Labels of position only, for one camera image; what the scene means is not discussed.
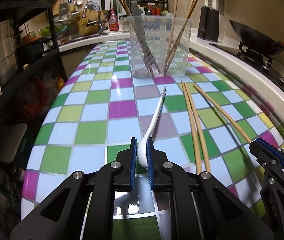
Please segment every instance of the utensil holder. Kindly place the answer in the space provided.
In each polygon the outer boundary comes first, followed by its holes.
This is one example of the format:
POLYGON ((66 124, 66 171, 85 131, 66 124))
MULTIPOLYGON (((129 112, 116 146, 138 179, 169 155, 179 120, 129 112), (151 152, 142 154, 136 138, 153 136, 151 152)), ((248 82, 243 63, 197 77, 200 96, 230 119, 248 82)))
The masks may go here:
MULTIPOLYGON (((163 77, 173 17, 141 17, 129 17, 131 44, 130 64, 132 66, 133 76, 135 78, 163 77), (141 22, 141 17, 143 23, 142 26, 138 25, 138 23, 141 22), (138 30, 138 35, 141 37, 142 45, 140 44, 137 33, 134 30, 134 24, 138 30), (159 69, 157 69, 152 63, 150 52, 153 54, 154 60, 156 61, 159 69)), ((172 48, 185 20, 185 18, 175 18, 172 48)), ((179 77, 185 75, 190 46, 191 24, 192 20, 189 20, 184 28, 181 40, 176 45, 177 50, 165 76, 179 77)))

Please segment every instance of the wok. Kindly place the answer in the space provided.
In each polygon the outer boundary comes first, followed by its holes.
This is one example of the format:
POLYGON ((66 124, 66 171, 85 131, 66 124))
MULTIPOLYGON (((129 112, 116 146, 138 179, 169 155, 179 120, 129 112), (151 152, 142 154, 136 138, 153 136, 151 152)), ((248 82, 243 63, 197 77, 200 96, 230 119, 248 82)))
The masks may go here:
POLYGON ((278 55, 284 51, 284 41, 274 41, 267 35, 242 23, 231 21, 231 26, 241 41, 265 56, 278 55))

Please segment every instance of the table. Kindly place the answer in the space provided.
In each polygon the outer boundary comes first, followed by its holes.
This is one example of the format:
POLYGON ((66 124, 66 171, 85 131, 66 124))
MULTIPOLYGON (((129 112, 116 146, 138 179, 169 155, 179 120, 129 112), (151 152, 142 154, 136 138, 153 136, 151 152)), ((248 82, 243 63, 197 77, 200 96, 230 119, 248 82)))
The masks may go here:
MULTIPOLYGON (((189 54, 184 77, 135 79, 130 42, 98 44, 83 59, 48 112, 28 162, 21 216, 24 218, 66 177, 90 173, 115 160, 146 132, 164 86, 167 94, 153 134, 154 148, 169 161, 195 173, 191 128, 181 81, 189 85, 198 109, 212 174, 259 216, 264 169, 242 136, 192 87, 196 82, 231 115, 251 139, 277 148, 284 139, 261 108, 239 87, 204 61, 189 54)), ((113 239, 170 239, 167 193, 150 190, 147 170, 137 165, 131 193, 116 193, 113 239)))

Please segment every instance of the gas stove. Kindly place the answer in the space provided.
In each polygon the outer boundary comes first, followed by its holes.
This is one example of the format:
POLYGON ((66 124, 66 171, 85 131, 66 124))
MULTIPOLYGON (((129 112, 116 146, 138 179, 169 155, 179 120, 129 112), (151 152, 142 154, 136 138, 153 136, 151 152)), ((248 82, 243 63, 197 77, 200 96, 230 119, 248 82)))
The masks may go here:
POLYGON ((254 67, 260 73, 268 77, 275 83, 282 91, 284 91, 284 75, 271 67, 273 58, 270 56, 262 55, 240 42, 239 49, 210 43, 210 45, 217 47, 227 53, 230 53, 250 66, 254 67))

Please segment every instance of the white spoon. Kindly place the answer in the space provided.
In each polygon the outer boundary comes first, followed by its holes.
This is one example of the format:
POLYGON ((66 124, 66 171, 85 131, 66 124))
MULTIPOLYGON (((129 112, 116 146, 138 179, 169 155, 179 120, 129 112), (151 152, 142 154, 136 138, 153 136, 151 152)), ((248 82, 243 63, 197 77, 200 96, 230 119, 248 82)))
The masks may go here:
POLYGON ((146 141, 149 137, 152 136, 152 133, 154 131, 154 128, 156 126, 156 123, 158 121, 158 117, 161 111, 161 107, 163 104, 163 100, 165 98, 165 94, 166 94, 166 87, 163 88, 158 105, 156 106, 154 115, 152 117, 151 123, 149 128, 147 129, 145 135, 143 136, 143 138, 141 139, 139 146, 138 146, 138 162, 140 163, 140 165, 143 168, 147 169, 147 159, 146 159, 146 141))

